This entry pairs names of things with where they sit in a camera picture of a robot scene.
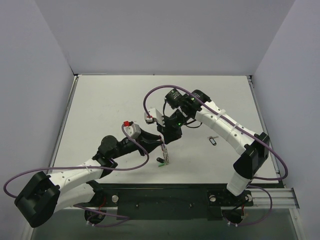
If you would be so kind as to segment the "red handle spring keyring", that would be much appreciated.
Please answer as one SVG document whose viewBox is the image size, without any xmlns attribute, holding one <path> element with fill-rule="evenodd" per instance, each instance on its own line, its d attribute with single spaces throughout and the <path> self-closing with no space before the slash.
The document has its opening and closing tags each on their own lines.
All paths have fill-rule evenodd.
<svg viewBox="0 0 320 240">
<path fill-rule="evenodd" d="M 162 151 L 162 156 L 163 156 L 164 163 L 166 165 L 168 165 L 170 163 L 170 160 L 169 160 L 168 149 L 167 149 L 167 146 L 165 145 L 165 143 L 161 144 L 161 151 Z"/>
</svg>

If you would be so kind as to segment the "key with black tag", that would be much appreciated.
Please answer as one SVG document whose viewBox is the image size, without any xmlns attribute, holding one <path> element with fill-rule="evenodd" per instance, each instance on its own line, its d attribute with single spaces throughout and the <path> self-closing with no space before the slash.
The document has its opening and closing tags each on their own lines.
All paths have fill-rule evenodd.
<svg viewBox="0 0 320 240">
<path fill-rule="evenodd" d="M 218 138 L 218 136 L 209 136 L 208 140 L 213 146 L 216 146 L 217 145 L 217 142 L 216 142 L 217 138 Z"/>
</svg>

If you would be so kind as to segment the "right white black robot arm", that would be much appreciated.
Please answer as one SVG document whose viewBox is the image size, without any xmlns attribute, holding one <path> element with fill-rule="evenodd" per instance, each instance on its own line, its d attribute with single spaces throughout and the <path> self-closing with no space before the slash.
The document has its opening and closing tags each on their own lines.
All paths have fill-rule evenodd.
<svg viewBox="0 0 320 240">
<path fill-rule="evenodd" d="M 257 134 L 246 129 L 198 89 L 188 95 L 174 88 L 165 96 L 165 100 L 175 110 L 171 116 L 164 116 L 154 108 L 149 110 L 153 121 L 157 123 L 157 130 L 164 136 L 165 144 L 180 139 L 181 127 L 194 119 L 216 132 L 239 154 L 240 157 L 233 164 L 234 174 L 223 192 L 226 203 L 236 204 L 269 157 L 269 136 L 264 132 Z"/>
</svg>

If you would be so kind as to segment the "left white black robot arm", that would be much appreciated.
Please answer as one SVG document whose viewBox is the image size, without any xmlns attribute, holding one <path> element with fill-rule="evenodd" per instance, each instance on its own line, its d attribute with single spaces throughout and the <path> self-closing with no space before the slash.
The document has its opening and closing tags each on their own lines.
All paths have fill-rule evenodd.
<svg viewBox="0 0 320 240">
<path fill-rule="evenodd" d="M 16 197 L 14 204 L 32 228 L 44 224 L 54 212 L 78 203 L 99 205 L 103 193 L 89 185 L 109 175 L 118 164 L 116 158 L 139 151 L 145 156 L 163 144 L 159 135 L 142 131 L 136 138 L 121 141 L 112 135 L 105 136 L 97 153 L 75 169 L 32 176 Z"/>
</svg>

